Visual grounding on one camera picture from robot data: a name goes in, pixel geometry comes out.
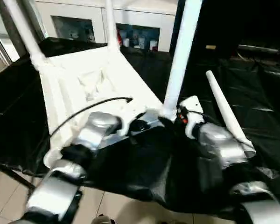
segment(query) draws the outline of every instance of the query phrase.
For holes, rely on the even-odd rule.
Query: shelf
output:
[[[67,5],[105,7],[105,0],[36,0]],[[113,0],[114,9],[175,15],[178,0]]]

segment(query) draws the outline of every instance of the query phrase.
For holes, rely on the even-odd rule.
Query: tile floor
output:
[[[84,196],[74,224],[91,224],[99,214],[108,215],[118,224],[157,224],[160,221],[170,224],[234,224],[205,215],[171,212],[156,203],[140,202],[101,190],[82,188],[82,191]],[[21,217],[26,197],[27,189],[24,186],[0,172],[0,224],[8,224]]]

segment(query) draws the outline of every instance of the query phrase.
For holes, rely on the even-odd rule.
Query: white tube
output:
[[[160,115],[175,120],[177,100],[182,88],[202,0],[186,0],[172,62],[165,101]]]
[[[107,26],[108,26],[108,46],[110,48],[119,49],[112,0],[106,0],[106,11],[107,11]]]
[[[3,0],[31,58],[44,57],[16,0]]]
[[[243,147],[245,148],[245,150],[250,151],[252,153],[250,156],[254,156],[255,150],[253,148],[252,142],[246,138],[212,71],[207,71],[206,77],[210,83],[211,90],[214,94],[226,127],[237,139],[247,144],[243,144]]]

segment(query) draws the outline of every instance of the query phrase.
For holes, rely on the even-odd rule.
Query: glass cabinet door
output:
[[[52,16],[52,20],[59,38],[95,43],[91,20],[62,16]]]
[[[49,36],[106,42],[100,8],[48,2],[37,2],[36,5]]]
[[[125,47],[157,51],[160,28],[116,23],[120,42]]]
[[[106,10],[102,10],[107,34]],[[122,45],[145,50],[169,52],[174,15],[114,9],[118,38]]]

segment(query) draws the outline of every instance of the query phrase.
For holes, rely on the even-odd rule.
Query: black plastic sheet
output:
[[[47,39],[46,56],[98,47]],[[122,49],[160,100],[164,100],[169,54]],[[224,125],[205,72],[212,70],[257,156],[247,177],[264,181],[280,200],[280,68],[243,61],[205,59],[188,65],[180,100],[197,95],[204,112]],[[42,88],[28,57],[0,74],[0,164],[33,174],[40,141],[48,135]],[[208,191],[211,173],[199,166],[199,145],[174,126],[157,127],[100,151],[85,185],[179,212],[219,214],[232,206],[222,185]],[[42,165],[36,175],[47,169]]]

